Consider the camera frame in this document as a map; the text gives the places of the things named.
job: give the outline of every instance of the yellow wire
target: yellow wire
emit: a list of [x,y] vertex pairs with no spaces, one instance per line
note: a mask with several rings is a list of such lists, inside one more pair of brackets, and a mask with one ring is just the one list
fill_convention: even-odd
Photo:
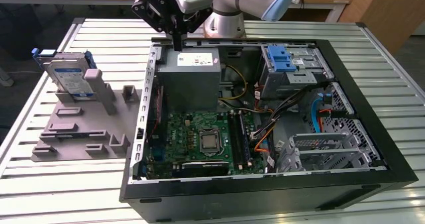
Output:
[[239,97],[243,97],[243,96],[245,95],[248,86],[247,86],[245,77],[244,77],[244,75],[241,74],[241,72],[240,72],[233,66],[231,66],[231,65],[225,65],[225,66],[231,67],[232,70],[235,70],[235,72],[239,74],[239,76],[240,76],[241,79],[244,80],[244,86],[245,86],[245,87],[244,87],[244,91],[243,91],[243,93],[241,93],[239,96],[228,97],[228,98],[219,98],[219,100],[229,101],[229,100],[236,100]]

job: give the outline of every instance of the ram slot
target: ram slot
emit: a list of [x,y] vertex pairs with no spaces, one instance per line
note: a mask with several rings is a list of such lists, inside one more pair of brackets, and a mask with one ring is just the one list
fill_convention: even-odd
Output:
[[248,141],[248,134],[245,131],[245,122],[244,122],[244,116],[241,113],[237,114],[239,116],[239,136],[241,140],[241,150],[243,150],[243,157],[245,162],[245,167],[252,166],[252,158],[251,158],[251,152],[249,152],[249,141]]
[[231,137],[231,146],[232,146],[232,155],[233,155],[233,165],[235,169],[243,169],[243,149],[241,149],[241,139],[240,139],[240,125],[239,125],[239,116],[236,113],[229,113],[227,116],[228,128],[229,128],[229,137]]

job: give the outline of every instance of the green motherboard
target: green motherboard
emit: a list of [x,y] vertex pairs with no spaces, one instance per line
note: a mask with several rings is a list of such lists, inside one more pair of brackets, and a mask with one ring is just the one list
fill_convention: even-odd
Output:
[[[161,152],[164,160],[156,161],[151,168],[156,178],[175,178],[173,169],[181,163],[223,161],[229,163],[228,175],[263,173],[260,154],[252,156],[252,166],[237,168],[233,163],[232,132],[225,112],[171,113],[168,116],[167,145]],[[252,113],[243,116],[247,133],[255,129]]]

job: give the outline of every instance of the white paper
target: white paper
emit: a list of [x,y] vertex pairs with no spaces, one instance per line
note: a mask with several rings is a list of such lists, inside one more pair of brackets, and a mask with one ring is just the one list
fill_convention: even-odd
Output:
[[177,66],[212,66],[212,53],[180,53],[177,55]]

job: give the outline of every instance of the slotted metal table surface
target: slotted metal table surface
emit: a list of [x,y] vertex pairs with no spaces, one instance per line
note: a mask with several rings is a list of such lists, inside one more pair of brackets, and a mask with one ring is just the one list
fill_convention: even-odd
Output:
[[[425,96],[367,28],[356,24],[248,21],[247,36],[328,39],[420,180],[345,210],[267,215],[203,223],[424,223]],[[86,19],[72,24],[59,50],[94,53],[112,88],[141,87],[151,38],[141,20]],[[199,29],[192,35],[203,37]],[[124,159],[34,163],[31,151],[54,111],[56,86],[47,73],[0,147],[2,223],[143,223],[119,202]]]

